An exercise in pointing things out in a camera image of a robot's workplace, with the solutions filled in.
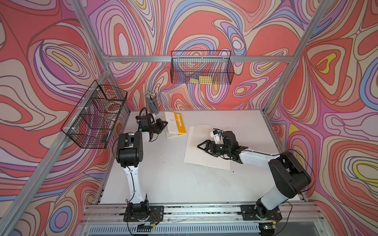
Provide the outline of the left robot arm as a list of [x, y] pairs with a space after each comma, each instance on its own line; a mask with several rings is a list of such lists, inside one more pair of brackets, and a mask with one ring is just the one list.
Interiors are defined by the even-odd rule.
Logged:
[[150, 214], [148, 196], [140, 183], [139, 165], [144, 158], [144, 144], [154, 142], [168, 125], [168, 122], [156, 119], [146, 107], [139, 111], [135, 119], [137, 130], [120, 134], [115, 149], [115, 159], [127, 176], [130, 198], [126, 200], [126, 214], [132, 217]]

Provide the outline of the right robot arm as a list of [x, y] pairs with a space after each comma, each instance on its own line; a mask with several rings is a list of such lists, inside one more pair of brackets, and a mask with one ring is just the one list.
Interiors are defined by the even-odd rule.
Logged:
[[302, 192], [312, 182], [312, 178], [289, 150], [279, 154], [269, 154], [241, 146], [232, 131], [215, 129], [212, 140], [205, 140], [197, 148], [205, 153], [231, 160], [239, 164], [249, 164], [270, 170], [275, 185], [259, 198], [247, 215], [258, 220], [267, 220], [278, 214], [278, 206]]

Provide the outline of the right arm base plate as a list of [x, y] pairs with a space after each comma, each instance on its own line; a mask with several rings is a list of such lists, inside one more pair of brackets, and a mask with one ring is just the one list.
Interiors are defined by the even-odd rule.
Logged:
[[279, 207], [273, 210], [267, 210], [263, 205], [241, 205], [238, 215], [243, 217], [244, 221], [281, 221], [282, 215]]

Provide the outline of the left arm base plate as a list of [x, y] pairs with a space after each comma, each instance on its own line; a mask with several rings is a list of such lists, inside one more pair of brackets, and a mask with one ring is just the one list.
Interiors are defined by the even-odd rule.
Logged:
[[127, 207], [124, 214], [124, 222], [153, 222], [163, 221], [164, 206], [150, 206], [148, 209], [133, 209], [135, 205]]

